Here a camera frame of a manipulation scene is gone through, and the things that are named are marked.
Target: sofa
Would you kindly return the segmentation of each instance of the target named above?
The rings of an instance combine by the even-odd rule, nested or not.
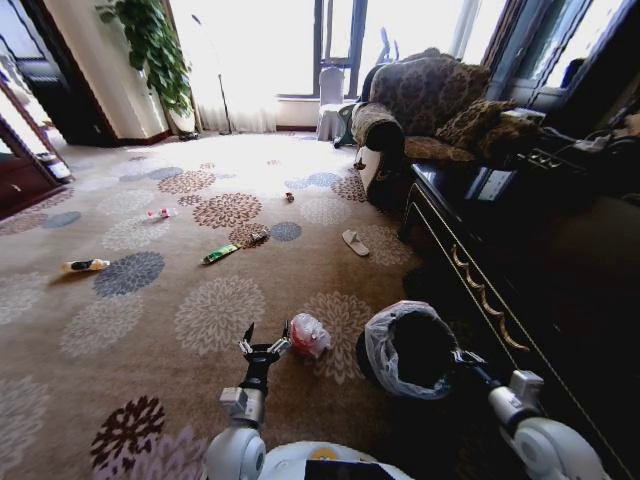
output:
[[[499,168],[526,148],[537,127],[509,115],[512,102],[485,100],[488,81],[485,67],[437,49],[375,74],[370,101],[357,105],[352,118],[356,168],[370,201],[402,203],[412,163],[459,168],[482,162]]]

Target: carpet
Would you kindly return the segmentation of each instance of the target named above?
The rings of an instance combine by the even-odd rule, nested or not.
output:
[[[267,448],[338,442],[426,475],[420,455],[396,455],[415,438],[411,416],[364,379],[354,352],[364,324],[405,298],[420,258],[366,202],[355,151],[308,138],[63,150],[77,181],[0,223],[0,479],[195,478],[227,423],[220,391],[245,373],[236,342],[251,322],[253,341],[271,342],[300,312],[324,323],[333,349],[272,367]],[[178,215],[148,218],[163,207]],[[347,228],[368,258],[345,245]],[[248,242],[264,229],[266,241]],[[231,242],[245,248],[200,265]],[[91,258],[112,263],[61,273]],[[473,463],[465,442],[451,465]]]

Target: green leaves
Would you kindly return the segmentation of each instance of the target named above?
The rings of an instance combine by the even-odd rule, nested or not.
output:
[[[162,103],[178,114],[191,108],[191,88],[182,51],[167,24],[159,0],[118,0],[115,6],[96,7],[104,23],[118,18],[131,46],[129,64],[148,68],[147,87],[154,88]]]

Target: sofa armrest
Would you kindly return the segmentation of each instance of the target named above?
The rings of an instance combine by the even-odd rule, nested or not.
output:
[[[494,167],[505,166],[510,154],[528,149],[538,133],[536,124],[502,113],[498,123],[478,140],[476,153]]]
[[[384,105],[364,103],[353,111],[351,132],[360,147],[375,152],[402,151],[404,132],[400,123]]]

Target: slipper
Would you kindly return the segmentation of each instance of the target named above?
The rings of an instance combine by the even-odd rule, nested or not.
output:
[[[351,249],[361,257],[369,255],[369,249],[364,246],[364,243],[358,238],[358,232],[353,230],[345,230],[342,232],[342,238]]]

